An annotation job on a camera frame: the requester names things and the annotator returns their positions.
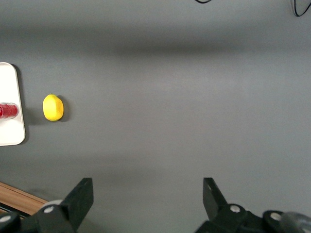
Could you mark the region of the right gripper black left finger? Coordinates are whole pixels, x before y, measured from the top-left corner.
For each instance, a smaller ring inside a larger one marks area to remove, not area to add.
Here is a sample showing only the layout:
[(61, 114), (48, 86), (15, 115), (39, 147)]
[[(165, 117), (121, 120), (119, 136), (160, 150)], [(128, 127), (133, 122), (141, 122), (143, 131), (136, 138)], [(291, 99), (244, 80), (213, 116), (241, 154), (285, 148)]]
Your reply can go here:
[(48, 204), (32, 216), (0, 215), (2, 233), (76, 233), (94, 202), (93, 179), (83, 178), (59, 204)]

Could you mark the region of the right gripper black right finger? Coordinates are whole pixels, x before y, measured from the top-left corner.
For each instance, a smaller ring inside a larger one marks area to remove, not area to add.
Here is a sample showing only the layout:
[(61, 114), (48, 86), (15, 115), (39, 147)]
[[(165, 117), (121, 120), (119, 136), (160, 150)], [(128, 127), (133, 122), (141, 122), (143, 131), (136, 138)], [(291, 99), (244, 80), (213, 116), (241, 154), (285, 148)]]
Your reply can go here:
[(208, 220), (197, 233), (309, 233), (311, 218), (297, 212), (267, 210), (261, 217), (228, 203), (213, 178), (203, 179), (203, 205)]

